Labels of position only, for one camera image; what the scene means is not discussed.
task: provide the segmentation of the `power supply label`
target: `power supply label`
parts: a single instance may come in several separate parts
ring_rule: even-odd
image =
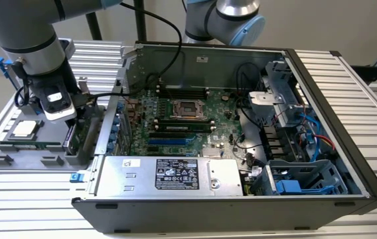
[[[157,159],[155,187],[159,190],[199,190],[197,159]]]

